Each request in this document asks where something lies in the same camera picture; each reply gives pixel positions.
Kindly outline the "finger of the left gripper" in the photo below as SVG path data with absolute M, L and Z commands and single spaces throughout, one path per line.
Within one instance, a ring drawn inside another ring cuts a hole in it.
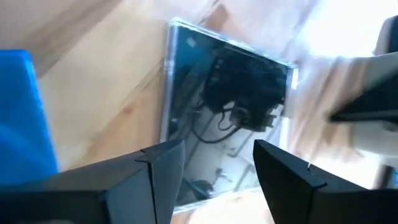
M 333 110 L 329 120 L 398 123 L 398 52 L 366 58 L 359 77 L 360 92 Z
M 374 55 L 398 52 L 398 15 L 386 19 L 377 38 Z

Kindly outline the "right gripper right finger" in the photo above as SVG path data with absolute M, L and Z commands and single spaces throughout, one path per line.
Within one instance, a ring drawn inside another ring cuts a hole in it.
M 398 224 L 398 189 L 365 189 L 261 139 L 253 159 L 275 224 Z

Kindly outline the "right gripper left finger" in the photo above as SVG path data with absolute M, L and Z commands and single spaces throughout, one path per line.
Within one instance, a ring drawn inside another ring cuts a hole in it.
M 174 139 L 46 179 L 0 188 L 0 224 L 169 224 L 182 182 Z

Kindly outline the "blue disc case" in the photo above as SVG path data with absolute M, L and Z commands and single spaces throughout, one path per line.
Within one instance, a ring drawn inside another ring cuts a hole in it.
M 32 57 L 25 50 L 0 50 L 0 185 L 57 172 Z

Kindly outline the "black CD jewel case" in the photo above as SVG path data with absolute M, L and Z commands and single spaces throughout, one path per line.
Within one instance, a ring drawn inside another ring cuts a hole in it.
M 252 148 L 282 146 L 297 67 L 175 17 L 168 23 L 160 141 L 185 143 L 175 213 L 259 186 Z

